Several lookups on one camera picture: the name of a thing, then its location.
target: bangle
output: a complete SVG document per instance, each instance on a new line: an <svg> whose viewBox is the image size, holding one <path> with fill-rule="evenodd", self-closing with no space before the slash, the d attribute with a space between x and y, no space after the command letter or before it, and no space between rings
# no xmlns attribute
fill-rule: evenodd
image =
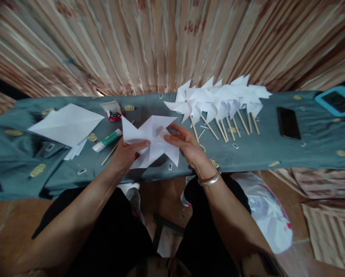
<svg viewBox="0 0 345 277"><path fill-rule="evenodd" d="M217 172L216 175L211 180L204 183L202 183L200 179L198 178L198 184L200 184L202 187L207 187L216 183L219 178L220 178L220 174Z"/></svg>

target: glue stick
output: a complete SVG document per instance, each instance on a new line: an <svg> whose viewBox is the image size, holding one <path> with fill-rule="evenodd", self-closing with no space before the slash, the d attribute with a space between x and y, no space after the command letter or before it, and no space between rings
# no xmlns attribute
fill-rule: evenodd
<svg viewBox="0 0 345 277"><path fill-rule="evenodd" d="M118 137L122 136L122 132L120 129L117 129L113 133L111 133L109 136L105 137L104 140L101 142L98 142L96 145L93 146L93 150L95 152L100 152L104 148L106 148L107 145L109 145L111 142L116 140Z"/></svg>

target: table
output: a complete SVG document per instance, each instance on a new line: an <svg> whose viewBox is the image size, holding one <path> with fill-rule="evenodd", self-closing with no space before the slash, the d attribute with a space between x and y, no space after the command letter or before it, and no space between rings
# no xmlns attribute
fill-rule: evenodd
<svg viewBox="0 0 345 277"><path fill-rule="evenodd" d="M210 159L220 165L221 172L239 172L266 170L287 167L345 169L345 157L337 151L345 151L345 117L335 118L313 101L316 92L279 92L269 99L262 99L263 109L259 113L260 129L258 135L253 126L253 133L246 134L243 125L235 115L241 138L235 133L236 149L228 133L229 142L225 143L215 122L210 125L219 137L216 140L209 130L200 137L200 143L206 149ZM175 93L138 95L132 97L47 97L30 98L17 102L16 106L0 116L0 200L13 200L28 197L51 198L63 190L86 186L104 168L100 164L109 154L115 143L100 153L92 150L97 142L87 141L81 154L70 161L63 161L69 151L67 146L51 142L49 139L35 135L27 128L40 121L45 110L56 110L69 103L81 106L101 115L105 114L99 103L116 100L123 108L133 105L134 111L125 112L128 120L135 120L135 126L142 125L151 115L177 117L180 124L182 115L170 111L164 101L173 102ZM276 107L294 109L297 115L302 140L291 140L280 135ZM242 111L247 123L245 110ZM204 130L200 120L195 126L198 135ZM190 121L182 124L189 129ZM121 128L121 121L111 123L106 118L94 129L98 141ZM21 135L9 134L9 130L21 132ZM53 149L45 151L49 144ZM171 161L166 155L161 156L147 169L135 169L122 180L129 182L151 182L193 174L185 158L180 154L179 165L168 169ZM45 169L39 175L31 177L32 170L39 164Z"/></svg>

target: shoe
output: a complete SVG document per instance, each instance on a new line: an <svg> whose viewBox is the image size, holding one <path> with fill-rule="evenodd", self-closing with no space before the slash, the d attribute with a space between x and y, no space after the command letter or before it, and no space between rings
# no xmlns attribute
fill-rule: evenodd
<svg viewBox="0 0 345 277"><path fill-rule="evenodd" d="M139 183L119 184L117 187L120 188L122 190L123 194L126 196L128 190L133 188L133 187L136 188L137 190L139 190L140 184Z"/></svg>
<svg viewBox="0 0 345 277"><path fill-rule="evenodd" d="M186 207L191 207L192 205L188 202L188 200L185 199L184 192L180 196L181 204L183 204Z"/></svg>
<svg viewBox="0 0 345 277"><path fill-rule="evenodd" d="M126 198L130 201L132 214L143 223L145 226L145 219L140 211L140 194L136 188L131 188L126 193Z"/></svg>
<svg viewBox="0 0 345 277"><path fill-rule="evenodd" d="M191 179L193 179L196 175L191 175L191 176L186 176L185 177L185 186L187 186L187 184L189 183L189 181ZM191 207L192 205L188 202L188 200L186 200L185 198L185 195L184 195L184 192L181 194L180 196L180 201L181 201L181 204L183 204L184 206L186 207Z"/></svg>

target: smartphone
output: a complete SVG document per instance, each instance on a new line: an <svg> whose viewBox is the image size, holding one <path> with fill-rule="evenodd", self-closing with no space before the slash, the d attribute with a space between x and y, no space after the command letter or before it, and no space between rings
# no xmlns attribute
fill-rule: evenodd
<svg viewBox="0 0 345 277"><path fill-rule="evenodd" d="M277 116L279 118L280 134L289 139L301 140L295 111L277 107Z"/></svg>

